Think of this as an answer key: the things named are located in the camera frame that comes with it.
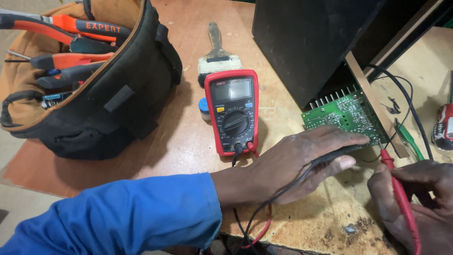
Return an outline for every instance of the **tool bag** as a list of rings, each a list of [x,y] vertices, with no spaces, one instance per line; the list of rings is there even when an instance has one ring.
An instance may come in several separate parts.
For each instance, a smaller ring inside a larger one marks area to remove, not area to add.
[[[5,63],[0,78],[1,127],[14,137],[38,138],[59,157],[115,157],[133,140],[144,139],[156,129],[156,115],[171,87],[181,81],[181,59],[150,0],[113,0],[109,4],[84,0],[44,15],[58,14],[121,25],[132,33],[71,96],[47,110],[40,105],[42,96],[58,91],[35,83],[44,71],[29,63]],[[34,57],[68,52],[68,46],[41,34],[22,32],[10,50]]]

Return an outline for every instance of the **blue lid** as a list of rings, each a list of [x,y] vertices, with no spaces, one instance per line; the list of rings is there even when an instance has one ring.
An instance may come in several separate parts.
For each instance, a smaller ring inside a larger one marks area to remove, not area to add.
[[[200,112],[203,114],[209,114],[209,108],[207,107],[206,98],[200,99],[198,102],[198,108],[200,108]]]

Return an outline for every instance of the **zipper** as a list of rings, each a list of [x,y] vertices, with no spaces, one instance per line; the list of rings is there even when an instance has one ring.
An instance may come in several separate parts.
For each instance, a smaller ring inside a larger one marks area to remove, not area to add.
[[[113,56],[110,59],[108,59],[100,68],[98,68],[78,89],[74,90],[74,92],[68,98],[66,98],[63,102],[49,108],[43,115],[41,115],[41,117],[39,117],[39,119],[37,119],[36,121],[34,121],[33,123],[31,123],[29,125],[23,125],[20,127],[2,127],[2,129],[5,131],[8,131],[8,132],[15,132],[15,131],[22,131],[27,128],[30,128],[30,127],[38,124],[39,122],[41,122],[47,116],[49,116],[53,110],[60,109],[61,107],[67,105],[70,101],[72,101],[72,99],[74,97],[76,97],[78,94],[80,94],[80,92],[82,92],[90,84],[90,82],[98,75],[98,73],[100,73],[102,70],[104,70],[104,68],[108,64],[110,64],[110,62],[124,49],[124,47],[129,43],[131,38],[135,35],[135,32],[137,31],[137,29],[140,25],[140,21],[143,16],[143,12],[144,12],[144,8],[145,8],[145,1],[147,1],[147,0],[141,0],[140,14],[139,14],[137,23],[135,24],[134,29],[131,31],[129,37],[126,39],[126,41],[123,43],[123,45],[121,45],[121,47],[113,54]]]

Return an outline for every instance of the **blue sleeve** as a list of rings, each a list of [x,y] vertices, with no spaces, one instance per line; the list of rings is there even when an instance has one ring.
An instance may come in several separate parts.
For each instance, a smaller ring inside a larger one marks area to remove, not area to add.
[[[21,222],[0,254],[141,254],[207,248],[222,213],[210,174],[116,181],[55,202]]]

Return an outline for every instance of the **multimeter rotary dial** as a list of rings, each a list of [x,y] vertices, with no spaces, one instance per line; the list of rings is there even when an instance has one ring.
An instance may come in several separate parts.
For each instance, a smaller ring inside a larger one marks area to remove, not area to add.
[[[229,136],[239,136],[249,127],[249,116],[243,112],[231,112],[225,116],[223,131]]]

